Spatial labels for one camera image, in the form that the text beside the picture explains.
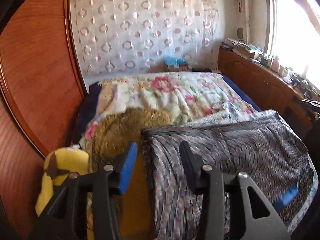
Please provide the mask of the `blue circle-patterned silk garment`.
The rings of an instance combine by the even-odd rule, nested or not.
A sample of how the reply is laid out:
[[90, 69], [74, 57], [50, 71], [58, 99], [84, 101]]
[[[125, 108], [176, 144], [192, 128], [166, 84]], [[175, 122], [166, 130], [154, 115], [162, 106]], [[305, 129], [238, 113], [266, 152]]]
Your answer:
[[246, 172], [273, 204], [297, 188], [278, 212], [288, 232], [302, 221], [318, 188], [308, 149], [273, 110], [225, 120], [207, 116], [181, 126], [148, 128], [141, 136], [158, 239], [194, 239], [197, 234], [202, 198], [188, 189], [179, 154], [183, 141], [221, 172]]

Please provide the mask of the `clutter on sideboard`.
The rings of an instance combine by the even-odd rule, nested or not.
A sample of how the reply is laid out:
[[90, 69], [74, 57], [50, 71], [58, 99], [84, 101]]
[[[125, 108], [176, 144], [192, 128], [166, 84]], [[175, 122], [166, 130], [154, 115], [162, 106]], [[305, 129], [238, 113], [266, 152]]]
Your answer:
[[319, 100], [317, 91], [314, 90], [310, 85], [303, 83], [302, 79], [296, 78], [293, 72], [291, 72], [289, 69], [280, 66], [278, 62], [276, 63], [276, 69], [272, 69], [273, 59], [267, 54], [262, 53], [255, 46], [227, 38], [225, 42], [221, 43], [220, 48], [232, 51], [240, 57], [250, 60], [253, 63], [263, 66], [276, 73], [285, 83], [291, 85], [292, 88], [299, 90], [303, 94], [304, 99]]

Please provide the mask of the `long wooden sideboard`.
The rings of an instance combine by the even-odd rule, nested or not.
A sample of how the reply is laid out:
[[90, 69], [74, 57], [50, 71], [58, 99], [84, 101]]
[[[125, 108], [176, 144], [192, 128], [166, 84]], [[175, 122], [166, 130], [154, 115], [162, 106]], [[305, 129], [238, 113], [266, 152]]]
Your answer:
[[302, 104], [303, 94], [271, 70], [223, 48], [219, 49], [217, 66], [262, 111], [275, 110], [285, 120], [294, 117], [291, 124], [301, 124], [306, 129], [316, 123], [316, 113]]

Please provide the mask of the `yellow plush toy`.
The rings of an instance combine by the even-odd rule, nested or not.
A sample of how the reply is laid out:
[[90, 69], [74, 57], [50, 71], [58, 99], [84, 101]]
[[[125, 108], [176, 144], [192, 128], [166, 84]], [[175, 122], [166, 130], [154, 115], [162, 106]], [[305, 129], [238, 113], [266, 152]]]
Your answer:
[[58, 202], [55, 215], [42, 216], [41, 213], [70, 173], [88, 174], [88, 158], [89, 155], [77, 147], [59, 148], [47, 155], [43, 166], [41, 191], [35, 205], [39, 219], [29, 239], [80, 239], [71, 231], [71, 225], [64, 221], [68, 200], [66, 194]]

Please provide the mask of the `window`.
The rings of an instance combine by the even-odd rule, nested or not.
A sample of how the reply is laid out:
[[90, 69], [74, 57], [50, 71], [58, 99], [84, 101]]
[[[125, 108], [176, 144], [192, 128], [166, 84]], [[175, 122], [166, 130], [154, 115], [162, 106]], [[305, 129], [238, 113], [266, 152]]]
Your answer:
[[269, 0], [271, 55], [279, 63], [319, 84], [319, 33], [305, 10], [294, 0]]

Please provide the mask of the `yellow-green patterned cloth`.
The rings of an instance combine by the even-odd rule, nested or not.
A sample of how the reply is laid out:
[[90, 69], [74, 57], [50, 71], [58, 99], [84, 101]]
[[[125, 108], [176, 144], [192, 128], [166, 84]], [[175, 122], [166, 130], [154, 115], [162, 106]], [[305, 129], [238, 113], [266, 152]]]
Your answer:
[[123, 239], [154, 239], [154, 211], [150, 203], [150, 187], [144, 168], [143, 129], [171, 123], [167, 112], [157, 109], [128, 108], [124, 113], [108, 115], [93, 133], [86, 147], [89, 154], [89, 171], [95, 172], [124, 152], [127, 143], [137, 143], [137, 160], [129, 183], [122, 196], [114, 197], [120, 234]]

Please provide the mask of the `wooden wardrobe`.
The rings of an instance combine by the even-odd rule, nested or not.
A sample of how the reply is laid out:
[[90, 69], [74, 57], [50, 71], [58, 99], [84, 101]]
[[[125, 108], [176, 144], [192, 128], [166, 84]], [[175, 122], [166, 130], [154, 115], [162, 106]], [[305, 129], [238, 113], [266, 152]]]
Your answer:
[[71, 143], [85, 96], [70, 0], [15, 0], [1, 27], [1, 208], [17, 238], [37, 218], [45, 157]]

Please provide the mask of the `blue tissue box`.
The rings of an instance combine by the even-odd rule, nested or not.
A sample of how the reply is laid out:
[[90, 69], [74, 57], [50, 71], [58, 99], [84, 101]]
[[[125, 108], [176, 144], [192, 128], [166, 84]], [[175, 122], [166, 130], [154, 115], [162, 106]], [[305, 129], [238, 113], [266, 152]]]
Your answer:
[[188, 69], [188, 63], [185, 59], [167, 56], [164, 58], [164, 63], [169, 72], [182, 72]]

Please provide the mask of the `white circle-patterned curtain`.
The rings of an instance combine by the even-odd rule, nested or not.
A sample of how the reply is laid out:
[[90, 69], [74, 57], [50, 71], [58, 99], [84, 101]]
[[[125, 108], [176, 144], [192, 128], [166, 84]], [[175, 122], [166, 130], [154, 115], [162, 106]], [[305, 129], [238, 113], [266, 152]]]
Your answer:
[[71, 0], [83, 76], [146, 71], [168, 57], [191, 66], [212, 54], [216, 0]]

